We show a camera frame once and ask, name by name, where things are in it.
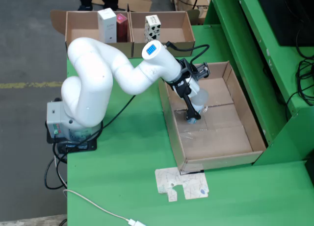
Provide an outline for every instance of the dice-patterned box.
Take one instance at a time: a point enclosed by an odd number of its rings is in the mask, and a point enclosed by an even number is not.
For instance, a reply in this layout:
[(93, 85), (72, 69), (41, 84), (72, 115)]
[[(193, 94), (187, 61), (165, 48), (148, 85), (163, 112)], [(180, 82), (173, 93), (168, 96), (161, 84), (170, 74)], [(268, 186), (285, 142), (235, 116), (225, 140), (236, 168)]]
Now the dice-patterned box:
[(157, 15), (146, 16), (145, 18), (145, 42), (148, 43), (152, 40), (159, 40), (160, 38), (161, 22)]

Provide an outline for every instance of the cable connector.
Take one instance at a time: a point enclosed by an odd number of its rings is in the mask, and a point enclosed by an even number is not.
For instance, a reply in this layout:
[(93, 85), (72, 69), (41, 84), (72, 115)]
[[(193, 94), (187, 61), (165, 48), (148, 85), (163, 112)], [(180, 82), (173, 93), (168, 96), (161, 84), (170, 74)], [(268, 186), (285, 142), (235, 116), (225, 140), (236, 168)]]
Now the cable connector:
[(142, 224), (140, 221), (135, 221), (133, 219), (129, 219), (128, 224), (131, 226), (146, 226), (145, 224)]

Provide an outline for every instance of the cardboard flap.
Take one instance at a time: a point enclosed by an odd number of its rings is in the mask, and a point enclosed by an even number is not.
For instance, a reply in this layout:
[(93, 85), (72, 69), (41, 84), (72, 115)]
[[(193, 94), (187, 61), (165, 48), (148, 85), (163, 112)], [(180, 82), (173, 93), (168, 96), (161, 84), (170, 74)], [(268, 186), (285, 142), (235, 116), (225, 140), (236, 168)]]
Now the cardboard flap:
[(55, 30), (65, 35), (65, 25), (67, 19), (67, 11), (55, 10), (50, 11), (50, 19)]
[(191, 9), (187, 11), (188, 18), (190, 19), (191, 25), (197, 25), (200, 11), (198, 9)]

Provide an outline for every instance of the green table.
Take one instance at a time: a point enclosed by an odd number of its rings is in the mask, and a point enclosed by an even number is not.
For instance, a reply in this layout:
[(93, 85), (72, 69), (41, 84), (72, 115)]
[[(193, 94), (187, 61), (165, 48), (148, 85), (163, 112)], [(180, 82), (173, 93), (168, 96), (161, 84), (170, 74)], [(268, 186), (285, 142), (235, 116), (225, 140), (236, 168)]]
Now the green table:
[[(221, 26), (194, 26), (196, 45), (210, 50), (197, 60), (230, 60), (236, 67)], [(132, 59), (134, 66), (141, 59)], [(75, 75), (68, 62), (68, 75)], [(114, 82), (104, 123), (131, 98)], [(157, 83), (135, 97), (106, 128), (98, 149), (68, 157), (68, 188), (100, 206), (148, 226), (167, 225), (308, 225), (313, 221), (314, 188), (303, 162), (205, 171), (209, 197), (177, 202), (157, 191), (155, 169), (175, 167)], [(68, 194), (68, 225), (127, 225), (84, 200)]]

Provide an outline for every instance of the open cardboard tray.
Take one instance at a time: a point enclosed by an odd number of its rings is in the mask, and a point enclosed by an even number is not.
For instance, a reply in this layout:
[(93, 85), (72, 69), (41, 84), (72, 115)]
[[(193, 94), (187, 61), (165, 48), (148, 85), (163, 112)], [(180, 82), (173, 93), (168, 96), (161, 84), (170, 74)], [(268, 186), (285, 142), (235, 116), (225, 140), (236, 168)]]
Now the open cardboard tray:
[[(160, 39), (163, 44), (172, 42), (180, 49), (194, 47), (195, 38), (190, 24), (190, 20), (185, 11), (181, 12), (130, 12), (131, 31), (133, 37), (133, 58), (141, 58), (142, 50), (146, 45), (144, 41), (145, 17), (157, 15), (160, 22)], [(192, 55), (192, 51), (175, 51), (168, 48), (175, 57), (187, 57)]]
[(185, 102), (159, 81), (169, 139), (182, 173), (253, 163), (266, 149), (229, 62), (208, 66), (209, 77), (199, 81), (209, 93), (207, 108), (192, 125), (184, 120)]
[[(128, 18), (128, 42), (108, 43), (128, 58), (132, 57), (132, 34), (130, 16), (128, 12), (115, 11), (116, 14), (123, 14)], [(69, 44), (79, 37), (90, 37), (99, 40), (98, 14), (97, 11), (62, 11), (52, 10), (50, 12), (53, 27), (65, 35), (65, 44)]]

